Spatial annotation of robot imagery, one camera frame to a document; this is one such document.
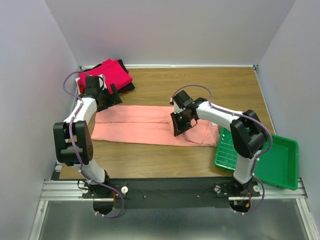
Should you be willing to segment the salmon pink t-shirt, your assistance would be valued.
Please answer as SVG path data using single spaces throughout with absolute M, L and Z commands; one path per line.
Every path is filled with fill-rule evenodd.
M 192 121 L 192 128 L 174 136 L 171 106 L 116 105 L 95 115 L 91 139 L 131 144 L 216 147 L 220 133 L 214 123 Z

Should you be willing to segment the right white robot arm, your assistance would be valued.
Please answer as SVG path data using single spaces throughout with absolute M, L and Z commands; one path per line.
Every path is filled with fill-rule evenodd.
M 184 90 L 170 98 L 173 112 L 173 134 L 179 136 L 192 128 L 192 121 L 205 120 L 227 129 L 231 133 L 237 152 L 236 168 L 230 180 L 230 191 L 241 196 L 247 192 L 254 178 L 254 168 L 264 145 L 272 145 L 272 134 L 258 118 L 256 112 L 230 110 L 199 97 L 191 98 Z

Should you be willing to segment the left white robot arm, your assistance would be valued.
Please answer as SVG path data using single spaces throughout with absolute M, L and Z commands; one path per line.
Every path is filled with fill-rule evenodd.
M 88 124 L 93 114 L 121 104 L 122 100 L 115 84 L 109 87 L 104 75 L 87 75 L 82 93 L 72 95 L 76 105 L 62 122 L 53 125 L 56 158 L 59 163 L 76 169 L 89 186 L 101 198 L 110 192 L 120 193 L 111 186 L 110 177 L 94 160 L 94 147 Z

